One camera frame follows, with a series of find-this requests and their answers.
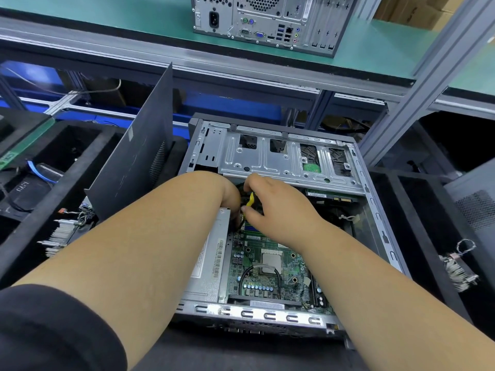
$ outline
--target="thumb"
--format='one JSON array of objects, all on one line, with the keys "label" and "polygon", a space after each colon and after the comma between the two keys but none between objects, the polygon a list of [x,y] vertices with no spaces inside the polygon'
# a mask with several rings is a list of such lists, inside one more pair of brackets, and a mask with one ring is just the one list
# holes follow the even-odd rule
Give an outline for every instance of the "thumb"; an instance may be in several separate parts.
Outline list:
[{"label": "thumb", "polygon": [[260,230],[259,227],[263,224],[264,216],[248,206],[242,206],[241,211],[243,212],[246,220],[256,229]]}]

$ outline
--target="green work surface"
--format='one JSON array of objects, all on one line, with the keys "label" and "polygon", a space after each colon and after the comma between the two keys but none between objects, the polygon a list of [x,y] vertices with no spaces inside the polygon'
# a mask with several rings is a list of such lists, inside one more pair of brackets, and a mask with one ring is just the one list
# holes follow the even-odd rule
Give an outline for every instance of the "green work surface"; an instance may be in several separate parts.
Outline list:
[{"label": "green work surface", "polygon": [[[0,0],[0,8],[410,79],[414,66],[437,35],[399,24],[353,18],[331,59],[194,33],[191,0]],[[495,49],[486,49],[486,55],[477,57],[453,85],[495,94],[495,81],[486,78],[486,70],[480,70],[480,60],[493,67]]]}]

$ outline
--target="person's right hand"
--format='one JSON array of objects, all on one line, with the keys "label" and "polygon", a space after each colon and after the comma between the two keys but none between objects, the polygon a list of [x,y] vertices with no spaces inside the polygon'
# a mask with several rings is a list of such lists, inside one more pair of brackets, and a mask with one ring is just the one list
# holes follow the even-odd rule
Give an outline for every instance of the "person's right hand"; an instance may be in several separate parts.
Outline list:
[{"label": "person's right hand", "polygon": [[274,241],[301,254],[312,234],[329,225],[313,205],[294,187],[269,177],[252,173],[244,191],[254,191],[263,205],[264,216],[243,206],[247,221]]}]

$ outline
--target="person's right arm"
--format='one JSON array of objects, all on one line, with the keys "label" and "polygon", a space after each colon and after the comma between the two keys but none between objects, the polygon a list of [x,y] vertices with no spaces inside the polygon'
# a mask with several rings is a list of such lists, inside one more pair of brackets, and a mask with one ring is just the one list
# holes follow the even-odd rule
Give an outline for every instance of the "person's right arm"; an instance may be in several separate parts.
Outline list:
[{"label": "person's right arm", "polygon": [[243,207],[247,220],[303,256],[371,370],[495,369],[490,338],[322,219],[298,190],[251,174],[244,191],[256,192],[264,213]]}]

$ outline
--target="green strip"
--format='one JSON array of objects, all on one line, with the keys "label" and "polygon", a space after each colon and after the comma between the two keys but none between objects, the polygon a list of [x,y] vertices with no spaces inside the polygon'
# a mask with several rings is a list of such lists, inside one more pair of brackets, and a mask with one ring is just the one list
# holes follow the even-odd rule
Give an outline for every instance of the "green strip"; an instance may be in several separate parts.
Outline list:
[{"label": "green strip", "polygon": [[55,124],[54,118],[49,118],[43,124],[39,125],[34,129],[27,137],[17,143],[13,149],[6,152],[5,155],[0,157],[0,171],[6,168],[9,163],[16,158],[17,155],[24,152],[31,144],[33,144],[36,139],[41,137],[49,128]]}]

